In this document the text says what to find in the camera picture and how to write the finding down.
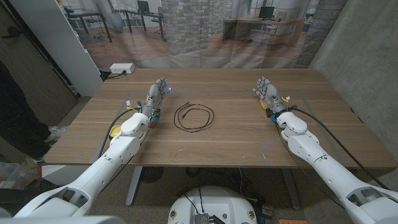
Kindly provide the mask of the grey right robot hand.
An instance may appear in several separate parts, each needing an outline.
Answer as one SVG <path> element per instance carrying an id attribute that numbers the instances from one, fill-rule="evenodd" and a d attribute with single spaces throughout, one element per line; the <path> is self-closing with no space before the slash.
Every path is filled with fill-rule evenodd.
<path id="1" fill-rule="evenodd" d="M 279 113 L 286 109 L 277 88 L 265 77 L 258 79 L 257 88 L 252 90 L 264 103 L 265 107 L 273 113 Z"/>

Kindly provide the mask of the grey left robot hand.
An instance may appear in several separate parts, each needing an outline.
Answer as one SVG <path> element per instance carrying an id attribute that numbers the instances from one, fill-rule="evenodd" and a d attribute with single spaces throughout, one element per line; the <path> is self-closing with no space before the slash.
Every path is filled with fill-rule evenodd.
<path id="1" fill-rule="evenodd" d="M 141 113 L 146 115 L 148 118 L 158 116 L 166 94 L 171 91 L 172 89 L 168 86 L 167 79 L 165 77 L 155 81 L 147 92 Z"/>

